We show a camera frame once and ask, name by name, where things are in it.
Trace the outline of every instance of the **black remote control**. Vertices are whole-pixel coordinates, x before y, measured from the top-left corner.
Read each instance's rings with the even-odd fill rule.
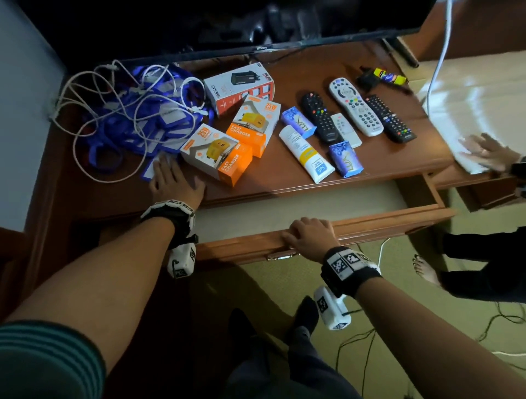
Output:
[[[304,95],[301,98],[301,108],[305,116],[316,125],[315,133],[322,141],[328,144],[338,142],[340,133],[318,93],[309,92]]]
[[[387,108],[387,105],[376,94],[371,94],[365,97],[364,100],[382,122],[387,137],[395,143],[407,143],[417,138],[411,129],[398,119],[397,115]]]

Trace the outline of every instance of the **beige carpet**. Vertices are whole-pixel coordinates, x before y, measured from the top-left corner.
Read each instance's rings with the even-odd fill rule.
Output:
[[[470,214],[456,191],[447,193],[451,206],[458,210],[445,227],[452,233],[489,234],[512,232],[526,225],[526,204],[512,205]],[[381,242],[361,244],[372,259],[378,259]],[[403,289],[415,300],[440,317],[476,338],[485,329],[489,318],[497,313],[493,303],[460,300],[419,278],[411,265],[415,253],[430,258],[449,270],[478,269],[481,263],[451,260],[437,255],[427,231],[391,239],[384,248],[381,269],[384,277]],[[288,260],[260,262],[226,270],[196,273],[191,278],[193,332],[195,336],[194,385],[210,393],[220,389],[230,372],[230,347],[226,332],[227,320],[234,307],[243,309],[256,329],[274,337],[282,337],[291,323],[296,307],[305,295],[312,295],[323,283],[319,265],[294,257]],[[346,299],[347,307],[357,309],[357,303]],[[520,314],[517,305],[503,306],[508,313]],[[312,341],[323,359],[334,366],[339,344],[351,336],[371,329],[363,313],[340,332],[330,332],[320,323]],[[515,325],[504,319],[493,323],[483,346],[505,352],[526,352],[526,325]],[[339,371],[361,390],[363,367],[369,340],[345,347],[340,357]],[[526,367],[526,357],[506,358]],[[377,336],[371,350],[365,382],[365,398],[402,399],[411,391],[405,372]]]

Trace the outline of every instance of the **drawer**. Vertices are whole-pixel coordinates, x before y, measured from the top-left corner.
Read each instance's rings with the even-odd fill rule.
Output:
[[[199,210],[197,261],[235,264],[294,254],[281,239],[294,219],[330,220],[350,245],[410,233],[454,216],[426,175]]]

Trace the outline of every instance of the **person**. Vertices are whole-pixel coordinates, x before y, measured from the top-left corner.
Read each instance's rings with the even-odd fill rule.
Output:
[[[183,202],[197,210],[205,191],[200,181],[191,187],[173,159],[169,165],[161,157],[154,169],[150,188],[157,204],[143,221],[55,273],[0,326],[1,397],[102,396],[106,375],[139,323],[166,249],[188,234],[182,213],[173,206]],[[377,269],[362,262],[345,266],[344,247],[329,222],[302,218],[283,237],[305,258],[322,264],[324,278],[358,301],[424,398],[526,397],[521,376],[382,278]],[[225,397],[358,397],[312,346],[315,314],[310,300],[300,305],[287,338],[291,380],[280,383],[261,372],[264,358],[255,351],[254,331],[235,311],[232,333],[254,350],[233,371]]]
[[[464,153],[466,158],[517,177],[517,195],[526,198],[526,158],[486,133],[470,136],[462,143],[471,151]],[[418,275],[459,298],[526,303],[526,267],[520,253],[526,227],[513,233],[489,235],[435,232],[437,246],[446,256],[487,265],[480,271],[437,272],[424,258],[415,255],[413,267]]]

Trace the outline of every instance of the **purple soap package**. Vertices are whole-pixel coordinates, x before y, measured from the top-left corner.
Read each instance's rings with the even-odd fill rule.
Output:
[[[363,171],[363,166],[348,141],[329,146],[329,152],[336,169],[343,178],[357,175]]]
[[[316,127],[296,107],[289,108],[281,114],[281,121],[292,126],[301,137],[309,138],[314,134]]]

